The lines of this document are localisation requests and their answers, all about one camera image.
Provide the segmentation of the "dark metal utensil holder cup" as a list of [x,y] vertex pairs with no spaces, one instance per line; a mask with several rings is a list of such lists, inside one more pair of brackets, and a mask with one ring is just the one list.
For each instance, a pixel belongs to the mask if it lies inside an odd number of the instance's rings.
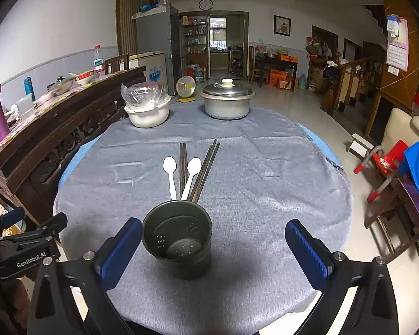
[[188,200],[170,200],[143,220],[145,249],[172,276],[193,280],[211,264],[213,223],[209,214]]

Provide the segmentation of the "white plastic spoon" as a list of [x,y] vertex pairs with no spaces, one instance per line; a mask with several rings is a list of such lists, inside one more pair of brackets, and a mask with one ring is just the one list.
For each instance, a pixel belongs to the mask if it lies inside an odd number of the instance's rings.
[[201,167],[202,167],[202,163],[201,163],[200,158],[194,157],[189,161],[187,165],[188,178],[185,184],[185,188],[182,192],[182,196],[181,196],[182,200],[188,199],[194,176],[196,176],[200,172]]
[[169,192],[171,196],[171,200],[177,199],[176,189],[175,189],[175,181],[173,174],[176,171],[177,164],[173,157],[166,157],[163,161],[163,170],[168,174],[169,178]]

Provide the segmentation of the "dark carved wooden sideboard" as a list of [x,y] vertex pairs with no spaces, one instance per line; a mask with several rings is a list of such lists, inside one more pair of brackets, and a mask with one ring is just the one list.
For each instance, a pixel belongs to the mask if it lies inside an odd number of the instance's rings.
[[120,71],[68,95],[0,142],[0,196],[37,225],[53,211],[58,183],[79,148],[125,117],[122,85],[145,82],[145,67]]

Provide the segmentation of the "blue under cloth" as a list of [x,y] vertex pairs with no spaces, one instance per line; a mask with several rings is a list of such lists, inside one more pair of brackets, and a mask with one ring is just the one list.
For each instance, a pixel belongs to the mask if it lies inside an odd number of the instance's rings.
[[72,172],[74,171],[76,166],[79,165],[79,163],[85,157],[86,153],[93,147],[93,145],[97,142],[97,140],[100,137],[101,137],[101,135],[98,135],[98,137],[94,138],[90,142],[82,144],[82,146],[79,148],[78,152],[70,160],[70,162],[67,165],[67,167],[65,168],[63,174],[60,176],[59,183],[58,183],[58,189],[61,189],[62,185],[65,183],[65,181],[72,174]]

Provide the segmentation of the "grey table cloth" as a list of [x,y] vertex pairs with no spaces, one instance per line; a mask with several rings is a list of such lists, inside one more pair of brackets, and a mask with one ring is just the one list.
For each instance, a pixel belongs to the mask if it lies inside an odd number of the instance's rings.
[[166,157],[181,143],[189,157],[220,147],[200,196],[213,222],[212,263],[193,281],[177,279],[143,247],[109,294],[119,313],[161,334],[253,334],[314,298],[284,240],[298,219],[330,250],[342,250],[353,217],[346,173],[294,121],[254,107],[217,120],[196,103],[175,105],[164,124],[112,124],[62,184],[60,240],[69,259],[96,250],[131,217],[169,199]]

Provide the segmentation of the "red child chair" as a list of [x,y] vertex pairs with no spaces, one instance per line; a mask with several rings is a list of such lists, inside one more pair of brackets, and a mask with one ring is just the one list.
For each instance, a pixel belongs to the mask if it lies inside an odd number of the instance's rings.
[[381,145],[373,147],[364,160],[359,164],[353,171],[354,174],[360,173],[367,165],[369,160],[372,160],[376,167],[377,175],[384,176],[383,183],[367,197],[367,202],[372,203],[384,189],[389,186],[392,180],[399,174],[399,166],[404,158],[404,151],[408,148],[408,145],[399,140],[395,146],[387,153],[384,154],[383,147]]

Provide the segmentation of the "white step stool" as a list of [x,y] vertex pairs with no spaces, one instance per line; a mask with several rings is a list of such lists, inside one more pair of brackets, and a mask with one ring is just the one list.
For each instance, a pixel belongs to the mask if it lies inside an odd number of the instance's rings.
[[358,133],[351,135],[351,142],[347,148],[347,152],[353,153],[361,158],[365,158],[373,149],[374,144],[368,142]]

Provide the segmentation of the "teal bottle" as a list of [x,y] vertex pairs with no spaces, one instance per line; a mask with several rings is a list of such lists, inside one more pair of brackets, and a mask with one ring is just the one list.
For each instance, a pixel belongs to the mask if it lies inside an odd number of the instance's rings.
[[27,76],[26,78],[24,78],[24,88],[25,88],[26,95],[29,95],[32,101],[35,101],[35,93],[34,93],[34,88],[32,85],[31,77]]

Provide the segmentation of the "glass lidded bowl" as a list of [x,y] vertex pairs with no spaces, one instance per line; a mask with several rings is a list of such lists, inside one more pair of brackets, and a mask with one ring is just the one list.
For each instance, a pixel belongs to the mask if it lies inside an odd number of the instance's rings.
[[54,83],[47,86],[47,91],[53,95],[62,95],[71,89],[73,82],[71,76],[59,76]]

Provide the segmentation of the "beige sofa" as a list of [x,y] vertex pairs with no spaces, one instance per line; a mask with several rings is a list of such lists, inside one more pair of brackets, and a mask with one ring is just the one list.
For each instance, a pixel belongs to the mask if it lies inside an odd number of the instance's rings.
[[381,143],[384,153],[389,152],[399,141],[403,141],[408,146],[419,141],[419,116],[410,116],[395,107],[391,110],[384,129]]

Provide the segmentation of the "red white bowl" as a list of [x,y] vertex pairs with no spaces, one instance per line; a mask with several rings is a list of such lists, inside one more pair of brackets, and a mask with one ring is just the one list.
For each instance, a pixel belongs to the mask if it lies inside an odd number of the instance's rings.
[[69,75],[75,80],[77,84],[80,86],[86,86],[90,82],[94,80],[94,70],[88,70],[86,72],[75,74],[75,73],[69,73]]

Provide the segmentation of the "clear plastic bag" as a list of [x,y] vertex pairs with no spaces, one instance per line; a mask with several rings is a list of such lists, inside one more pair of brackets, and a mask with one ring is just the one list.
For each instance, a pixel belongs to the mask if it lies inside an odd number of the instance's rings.
[[129,87],[121,85],[125,103],[134,110],[149,110],[170,101],[166,89],[155,82],[142,82]]

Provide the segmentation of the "clear plastic water bottle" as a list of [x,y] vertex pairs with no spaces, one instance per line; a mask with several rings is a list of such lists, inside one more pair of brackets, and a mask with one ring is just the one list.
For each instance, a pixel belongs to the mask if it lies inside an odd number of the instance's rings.
[[94,46],[94,70],[97,73],[104,70],[104,61],[100,53],[100,45]]

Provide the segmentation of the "wooden stair railing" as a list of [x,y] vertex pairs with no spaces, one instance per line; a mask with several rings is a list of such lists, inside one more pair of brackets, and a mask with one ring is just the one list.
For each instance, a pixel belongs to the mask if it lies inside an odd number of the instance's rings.
[[382,63],[376,55],[344,64],[339,58],[327,61],[322,72],[326,92],[321,108],[329,114],[343,113],[346,107],[366,103],[369,93],[377,89],[381,74]]

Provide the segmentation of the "white chest freezer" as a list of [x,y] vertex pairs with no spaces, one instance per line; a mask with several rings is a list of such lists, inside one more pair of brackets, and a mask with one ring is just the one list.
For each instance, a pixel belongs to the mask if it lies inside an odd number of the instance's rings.
[[134,54],[129,57],[129,68],[145,67],[144,76],[147,82],[154,82],[168,88],[165,54],[163,51],[150,51]]

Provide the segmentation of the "small white fan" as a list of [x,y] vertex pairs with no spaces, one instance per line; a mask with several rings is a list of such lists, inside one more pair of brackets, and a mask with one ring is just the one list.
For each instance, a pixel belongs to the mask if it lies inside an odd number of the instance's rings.
[[188,103],[195,101],[194,92],[196,89],[196,82],[191,76],[183,76],[176,82],[175,90],[178,94],[178,101],[181,103]]

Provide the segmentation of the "orange boxes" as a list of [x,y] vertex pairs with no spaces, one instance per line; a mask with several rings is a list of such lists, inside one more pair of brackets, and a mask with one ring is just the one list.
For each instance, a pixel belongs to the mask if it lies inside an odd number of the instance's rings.
[[[287,54],[280,54],[277,55],[276,58],[281,58],[282,60],[286,61],[296,61],[298,63],[298,59],[294,56],[287,55]],[[272,85],[279,89],[290,90],[291,88],[291,70],[275,70],[272,69],[269,71],[269,85]]]

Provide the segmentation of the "aluminium pot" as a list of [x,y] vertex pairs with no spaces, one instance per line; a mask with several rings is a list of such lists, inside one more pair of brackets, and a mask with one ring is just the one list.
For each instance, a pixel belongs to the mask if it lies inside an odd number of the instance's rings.
[[202,92],[206,114],[215,119],[242,119],[250,113],[250,102],[255,93],[241,96],[217,96]]

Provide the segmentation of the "pot lid with knob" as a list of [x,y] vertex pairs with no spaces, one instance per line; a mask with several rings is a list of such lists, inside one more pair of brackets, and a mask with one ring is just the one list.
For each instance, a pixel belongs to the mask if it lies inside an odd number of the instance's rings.
[[253,93],[249,86],[234,83],[230,78],[223,79],[212,85],[207,85],[202,93],[223,98],[246,97]]

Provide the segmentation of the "grey refrigerator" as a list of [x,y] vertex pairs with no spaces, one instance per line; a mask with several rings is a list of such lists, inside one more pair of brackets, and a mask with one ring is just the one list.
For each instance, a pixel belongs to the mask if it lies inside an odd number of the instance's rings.
[[132,20],[137,33],[137,52],[164,53],[167,88],[175,96],[175,84],[182,76],[178,9],[168,3],[138,12]]

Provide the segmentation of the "dark wooden side table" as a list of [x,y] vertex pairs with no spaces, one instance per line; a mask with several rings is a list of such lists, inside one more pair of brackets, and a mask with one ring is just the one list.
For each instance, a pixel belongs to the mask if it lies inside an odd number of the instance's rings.
[[271,58],[267,54],[259,54],[255,56],[255,62],[258,63],[260,80],[258,82],[259,86],[263,84],[263,78],[265,76],[266,70],[291,70],[291,88],[293,92],[296,85],[297,78],[297,62],[296,61],[286,61],[281,58]]

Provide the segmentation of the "wall calendar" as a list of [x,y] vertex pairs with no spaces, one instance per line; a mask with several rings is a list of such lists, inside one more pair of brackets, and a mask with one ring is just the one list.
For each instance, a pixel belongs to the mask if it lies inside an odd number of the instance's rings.
[[398,76],[403,70],[408,72],[409,31],[406,19],[397,15],[387,17],[387,53],[388,72]]

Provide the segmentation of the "framed wall picture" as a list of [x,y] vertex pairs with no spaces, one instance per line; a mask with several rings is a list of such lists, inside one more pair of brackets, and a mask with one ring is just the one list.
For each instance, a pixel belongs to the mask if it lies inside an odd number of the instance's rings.
[[274,34],[291,36],[291,19],[279,15],[274,16]]

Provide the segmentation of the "round wall clock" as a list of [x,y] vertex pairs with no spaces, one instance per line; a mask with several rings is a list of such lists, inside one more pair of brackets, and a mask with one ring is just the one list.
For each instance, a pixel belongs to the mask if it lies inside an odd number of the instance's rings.
[[212,0],[200,0],[198,2],[198,7],[201,11],[210,11],[213,9],[214,3]]

